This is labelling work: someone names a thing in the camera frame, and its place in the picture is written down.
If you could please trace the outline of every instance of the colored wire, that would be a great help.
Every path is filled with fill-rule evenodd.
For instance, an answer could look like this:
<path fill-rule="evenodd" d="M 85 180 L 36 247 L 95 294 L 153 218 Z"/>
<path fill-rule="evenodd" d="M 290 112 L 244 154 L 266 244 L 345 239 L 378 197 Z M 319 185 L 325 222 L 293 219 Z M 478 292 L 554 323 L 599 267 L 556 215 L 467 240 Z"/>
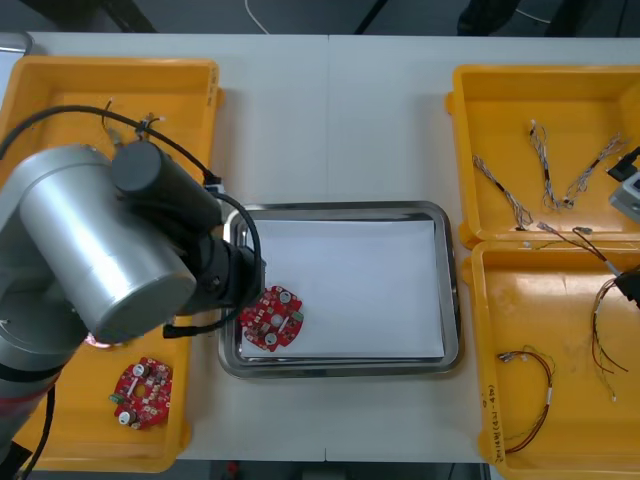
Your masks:
<path fill-rule="evenodd" d="M 255 23 L 258 28 L 260 30 L 262 30 L 262 32 L 266 35 L 270 35 L 269 30 L 267 30 L 266 28 L 264 28 L 264 25 L 262 25 L 258 19 L 255 17 L 255 15 L 251 12 L 251 8 L 249 8 L 249 0 L 244 0 L 244 9 L 247 11 L 247 13 L 249 14 L 249 16 L 251 17 L 251 20 L 253 20 L 253 23 Z"/>
<path fill-rule="evenodd" d="M 567 189 L 567 193 L 564 196 L 563 203 L 566 208 L 573 208 L 573 205 L 576 201 L 576 198 L 580 193 L 587 191 L 587 186 L 589 182 L 589 178 L 591 174 L 595 171 L 596 167 L 602 163 L 604 159 L 607 157 L 619 153 L 624 146 L 629 143 L 628 140 L 622 138 L 621 133 L 615 134 L 609 140 L 609 143 L 600 151 L 596 159 L 591 162 L 591 164 L 586 168 L 584 172 L 580 174 L 578 178 L 576 178 L 569 188 Z"/>
<path fill-rule="evenodd" d="M 489 167 L 484 163 L 479 156 L 473 156 L 473 165 L 480 170 L 484 175 L 491 180 L 491 182 L 498 187 L 505 197 L 507 197 L 507 201 L 511 205 L 513 209 L 513 215 L 516 219 L 516 224 L 518 225 L 518 230 L 526 230 L 528 225 L 533 223 L 533 217 L 531 216 L 531 212 L 527 210 L 522 203 L 520 203 L 516 197 L 514 197 L 511 192 L 509 192 L 506 188 L 502 186 L 502 184 L 493 176 Z"/>
<path fill-rule="evenodd" d="M 540 415 L 538 416 L 538 418 L 536 418 L 531 428 L 529 428 L 525 432 L 522 432 L 521 434 L 515 435 L 513 437 L 509 437 L 509 439 L 513 439 L 513 438 L 521 437 L 523 435 L 527 435 L 526 438 L 522 440 L 519 444 L 515 445 L 514 447 L 507 448 L 505 450 L 505 453 L 516 453 L 524 449 L 527 445 L 529 445 L 533 441 L 536 435 L 538 435 L 538 432 L 540 432 L 540 429 L 542 428 L 542 425 L 544 424 L 545 420 L 547 419 L 547 415 L 549 414 L 549 408 L 551 406 L 551 393 L 553 391 L 553 375 L 555 373 L 555 362 L 553 362 L 552 360 L 554 368 L 551 369 L 547 361 L 544 359 L 544 357 L 547 357 L 547 358 L 551 358 L 551 357 L 548 357 L 547 355 L 537 352 L 537 350 L 535 350 L 535 348 L 531 347 L 530 345 L 525 345 L 525 347 L 522 350 L 513 350 L 510 352 L 500 353 L 497 355 L 497 357 L 500 361 L 504 363 L 508 363 L 516 357 L 520 357 L 520 358 L 531 357 L 535 359 L 542 366 L 542 368 L 544 369 L 545 375 L 547 377 L 547 401 L 544 407 L 542 408 Z"/>
<path fill-rule="evenodd" d="M 609 290 L 611 290 L 614 287 L 614 285 L 615 285 L 615 279 L 612 278 L 610 280 L 607 280 L 602 285 L 602 287 L 600 287 L 600 290 L 598 290 L 598 293 L 596 294 L 596 298 L 593 302 L 593 308 L 591 309 L 591 356 L 593 357 L 593 361 L 596 364 L 596 366 L 600 369 L 599 372 L 600 372 L 600 379 L 602 380 L 602 383 L 609 390 L 609 392 L 611 393 L 611 399 L 615 402 L 617 400 L 616 393 L 613 387 L 611 386 L 611 384 L 609 383 L 606 375 L 607 373 L 610 373 L 613 375 L 614 371 L 608 368 L 605 368 L 603 366 L 604 359 L 606 358 L 609 362 L 611 362 L 612 365 L 618 367 L 620 370 L 624 372 L 628 373 L 629 370 L 623 367 L 622 365 L 620 365 L 618 362 L 616 362 L 615 360 L 613 360 L 613 358 L 609 356 L 609 354 L 606 352 L 606 350 L 602 346 L 602 343 L 600 341 L 600 334 L 598 332 L 598 315 L 600 313 L 602 302 L 604 301 L 604 298 L 609 292 Z M 596 350 L 598 350 L 600 361 L 598 361 L 598 359 L 596 358 Z"/>
<path fill-rule="evenodd" d="M 42 455 L 42 451 L 47 444 L 47 440 L 49 439 L 49 433 L 51 432 L 51 424 L 53 423 L 53 411 L 56 406 L 56 385 L 53 384 L 51 389 L 47 392 L 47 407 L 46 413 L 44 417 L 44 426 L 42 427 L 42 436 L 40 437 L 40 442 L 38 442 L 38 446 L 36 447 L 35 452 L 31 456 L 31 460 L 27 464 L 27 467 L 24 469 L 22 474 L 20 475 L 20 480 L 27 480 L 33 468 L 38 463 L 40 459 L 40 455 Z"/>
<path fill-rule="evenodd" d="M 553 186 L 551 185 L 551 173 L 549 172 L 549 160 L 547 157 L 547 130 L 538 124 L 535 120 L 531 120 L 531 130 L 529 130 L 529 142 L 538 154 L 538 160 L 542 165 L 544 173 L 544 194 L 542 196 L 542 203 L 552 210 L 557 210 L 563 207 L 564 204 L 556 199 L 553 194 Z"/>
<path fill-rule="evenodd" d="M 580 237 L 580 239 L 584 240 L 586 244 L 582 244 L 580 242 L 571 240 L 567 237 L 565 237 L 564 235 L 562 235 L 559 231 L 557 231 L 555 228 L 553 228 L 552 226 L 544 223 L 544 222 L 538 222 L 538 228 L 540 230 L 544 230 L 545 232 L 549 232 L 554 234 L 555 236 L 561 238 L 564 242 L 570 243 L 571 245 L 575 245 L 576 247 L 580 247 L 583 250 L 586 250 L 587 252 L 591 253 L 592 255 L 594 255 L 598 260 L 601 260 L 602 262 L 605 263 L 605 265 L 607 265 L 607 267 L 617 276 L 620 274 L 620 272 L 618 271 L 617 268 L 615 268 L 613 266 L 613 264 L 607 259 L 607 257 L 604 256 L 604 254 L 598 250 L 596 248 L 596 246 L 591 243 L 589 240 L 587 240 L 587 238 L 583 235 L 585 229 L 583 227 L 574 227 L 571 231 L 577 235 L 578 237 Z"/>

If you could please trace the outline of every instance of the connector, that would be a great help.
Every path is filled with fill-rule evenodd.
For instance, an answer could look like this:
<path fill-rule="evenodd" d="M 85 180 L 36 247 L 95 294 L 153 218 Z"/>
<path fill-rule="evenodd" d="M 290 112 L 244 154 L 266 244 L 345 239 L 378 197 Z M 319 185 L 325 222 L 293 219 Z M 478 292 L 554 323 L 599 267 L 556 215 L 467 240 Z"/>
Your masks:
<path fill-rule="evenodd" d="M 631 152 L 620 157 L 618 163 L 607 170 L 607 173 L 617 181 L 624 182 L 627 178 L 638 171 L 638 169 L 633 165 L 633 162 L 636 161 L 638 156 L 640 156 L 640 147 L 636 147 Z"/>
<path fill-rule="evenodd" d="M 516 357 L 516 354 L 513 352 L 505 352 L 498 355 L 498 359 L 502 360 L 504 363 L 509 363 Z"/>
<path fill-rule="evenodd" d="M 624 272 L 616 277 L 614 283 L 627 300 L 636 302 L 636 306 L 640 308 L 640 270 Z"/>

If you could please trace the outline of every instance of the white table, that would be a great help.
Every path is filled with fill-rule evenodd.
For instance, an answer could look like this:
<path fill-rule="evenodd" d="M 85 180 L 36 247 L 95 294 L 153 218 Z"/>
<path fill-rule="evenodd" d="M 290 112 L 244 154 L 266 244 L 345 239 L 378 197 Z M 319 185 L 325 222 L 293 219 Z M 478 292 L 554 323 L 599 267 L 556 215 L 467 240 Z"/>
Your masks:
<path fill-rule="evenodd" d="M 218 62 L 227 103 L 214 169 L 245 203 L 430 200 L 454 226 L 462 212 L 444 95 L 457 65 L 634 64 L 640 47 L 635 39 L 33 37 L 50 55 Z M 456 248 L 459 265 L 467 252 Z M 181 458 L 482 461 L 469 295 L 459 287 L 466 353 L 443 376 L 238 380 L 221 369 L 213 338 L 196 339 L 193 439 Z"/>

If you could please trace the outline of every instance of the red circuit board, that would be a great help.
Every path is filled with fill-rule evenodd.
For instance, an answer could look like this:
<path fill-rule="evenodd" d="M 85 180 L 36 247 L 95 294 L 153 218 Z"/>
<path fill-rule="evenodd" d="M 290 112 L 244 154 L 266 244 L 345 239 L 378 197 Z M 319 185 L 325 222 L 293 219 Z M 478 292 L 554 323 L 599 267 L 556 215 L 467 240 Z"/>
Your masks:
<path fill-rule="evenodd" d="M 120 424 L 142 430 L 164 422 L 171 407 L 171 367 L 142 357 L 122 373 L 113 395 Z"/>
<path fill-rule="evenodd" d="M 254 345 L 274 352 L 286 347 L 300 333 L 304 319 L 300 309 L 302 302 L 289 290 L 271 287 L 260 300 L 240 315 L 244 336 Z"/>

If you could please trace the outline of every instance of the floor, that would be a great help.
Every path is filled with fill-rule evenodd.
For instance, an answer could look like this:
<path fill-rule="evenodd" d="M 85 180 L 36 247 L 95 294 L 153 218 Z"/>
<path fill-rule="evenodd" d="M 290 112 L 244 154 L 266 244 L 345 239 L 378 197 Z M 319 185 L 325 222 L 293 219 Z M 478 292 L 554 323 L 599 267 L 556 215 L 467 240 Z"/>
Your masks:
<path fill-rule="evenodd" d="M 242 0 L 134 0 L 161 33 L 261 33 Z M 600 0 L 580 36 L 613 37 L 625 0 Z M 251 9 L 271 33 L 339 34 L 354 32 L 375 0 L 251 0 Z M 366 33 L 370 35 L 455 35 L 456 22 L 468 0 L 389 0 Z M 521 0 L 520 10 L 551 18 L 560 0 Z M 19 0 L 2 0 L 0 31 L 57 31 L 54 23 Z M 628 0 L 620 36 L 640 36 L 640 2 Z M 545 25 L 516 14 L 500 36 L 541 36 Z M 104 13 L 76 30 L 118 32 Z"/>
<path fill-rule="evenodd" d="M 157 475 L 110 473 L 35 472 L 30 480 L 227 480 L 226 462 L 179 461 Z M 242 462 L 237 480 L 333 480 L 344 474 L 349 480 L 483 480 L 481 466 L 450 463 L 400 464 L 299 464 L 287 462 Z"/>
<path fill-rule="evenodd" d="M 261 33 L 244 9 L 242 0 L 135 0 L 156 30 L 161 33 Z M 251 0 L 251 8 L 260 22 L 274 34 L 352 34 L 375 0 Z M 456 22 L 468 0 L 424 1 L 389 0 L 367 30 L 371 35 L 455 35 Z M 560 0 L 522 0 L 520 9 L 531 15 L 550 18 Z M 602 0 L 580 36 L 613 37 L 616 34 L 624 0 Z M 620 36 L 640 37 L 640 1 L 628 2 Z M 0 31 L 58 31 L 54 23 L 18 0 L 2 0 Z M 78 24 L 78 31 L 118 32 L 116 24 L 98 12 Z M 542 36 L 543 23 L 517 14 L 499 30 L 499 36 Z M 348 478 L 398 480 L 480 479 L 476 465 L 451 464 L 294 464 L 245 462 L 240 472 L 243 480 L 292 480 L 312 477 L 323 469 L 348 473 Z M 157 480 L 224 479 L 225 462 L 179 461 L 169 471 L 158 475 L 87 474 L 36 472 L 33 480 Z"/>

